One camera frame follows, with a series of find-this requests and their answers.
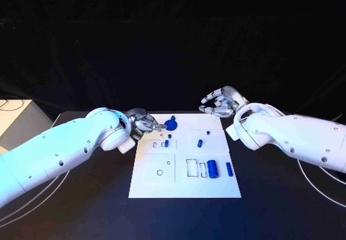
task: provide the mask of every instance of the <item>blue object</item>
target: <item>blue object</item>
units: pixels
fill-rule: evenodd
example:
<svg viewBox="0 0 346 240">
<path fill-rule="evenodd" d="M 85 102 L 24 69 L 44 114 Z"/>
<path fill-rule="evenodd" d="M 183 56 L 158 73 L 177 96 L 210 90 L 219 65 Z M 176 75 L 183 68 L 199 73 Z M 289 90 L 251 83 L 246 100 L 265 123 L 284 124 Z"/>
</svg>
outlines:
<svg viewBox="0 0 346 240">
<path fill-rule="evenodd" d="M 166 128 L 166 129 L 167 129 L 168 131 L 176 130 L 178 124 L 177 124 L 177 122 L 176 122 L 176 117 L 174 117 L 174 116 L 171 116 L 170 120 L 167 120 L 167 121 L 164 122 L 164 125 L 167 125 L 167 128 Z"/>
<path fill-rule="evenodd" d="M 228 176 L 232 177 L 233 173 L 232 173 L 230 163 L 226 162 L 225 165 L 226 165 Z"/>
<path fill-rule="evenodd" d="M 219 177 L 219 173 L 217 173 L 217 168 L 216 168 L 216 162 L 215 160 L 209 160 L 206 162 L 207 164 L 207 172 L 209 172 L 209 178 L 210 179 L 216 179 Z"/>
<path fill-rule="evenodd" d="M 197 140 L 197 145 L 196 145 L 199 148 L 202 147 L 202 142 L 203 142 L 203 141 L 199 139 L 199 140 Z"/>
</svg>

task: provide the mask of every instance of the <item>black cable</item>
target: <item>black cable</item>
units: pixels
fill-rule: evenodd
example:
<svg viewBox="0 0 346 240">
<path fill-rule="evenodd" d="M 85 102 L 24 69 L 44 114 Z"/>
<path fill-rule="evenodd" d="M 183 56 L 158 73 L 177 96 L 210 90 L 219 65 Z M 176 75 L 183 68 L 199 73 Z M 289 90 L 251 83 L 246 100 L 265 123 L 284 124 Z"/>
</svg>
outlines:
<svg viewBox="0 0 346 240">
<path fill-rule="evenodd" d="M 14 110 L 17 110 L 17 109 L 20 109 L 21 107 L 23 107 L 23 105 L 24 105 L 24 100 L 23 99 L 20 99 L 17 96 L 13 96 L 13 95 L 4 95 L 4 96 L 0 96 L 0 98 L 4 98 L 4 97 L 11 97 L 11 98 L 16 98 L 16 99 L 18 99 L 20 101 L 21 101 L 21 105 L 20 105 L 20 107 L 17 107 L 17 108 L 14 108 L 14 109 L 10 109 L 10 110 L 4 110 L 4 109 L 0 109 L 0 111 L 7 111 L 7 112 L 10 112 L 10 111 L 14 111 Z"/>
</svg>

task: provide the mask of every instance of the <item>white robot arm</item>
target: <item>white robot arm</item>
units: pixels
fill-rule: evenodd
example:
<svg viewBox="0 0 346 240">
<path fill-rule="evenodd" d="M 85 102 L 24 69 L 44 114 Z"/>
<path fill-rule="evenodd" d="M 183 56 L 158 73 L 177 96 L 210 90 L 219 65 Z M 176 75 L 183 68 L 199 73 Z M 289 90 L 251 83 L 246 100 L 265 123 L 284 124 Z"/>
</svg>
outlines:
<svg viewBox="0 0 346 240">
<path fill-rule="evenodd" d="M 220 118 L 233 117 L 226 128 L 232 140 L 240 139 L 256 150 L 274 144 L 292 158 L 346 173 L 346 126 L 301 115 L 284 115 L 268 104 L 249 103 L 230 87 L 213 91 L 202 100 L 215 98 L 216 107 L 199 110 Z"/>
<path fill-rule="evenodd" d="M 144 133 L 166 127 L 142 108 L 122 113 L 101 107 L 46 130 L 0 155 L 0 208 L 88 160 L 98 146 L 104 151 L 118 148 L 124 154 L 135 146 L 131 131 L 140 140 Z"/>
</svg>

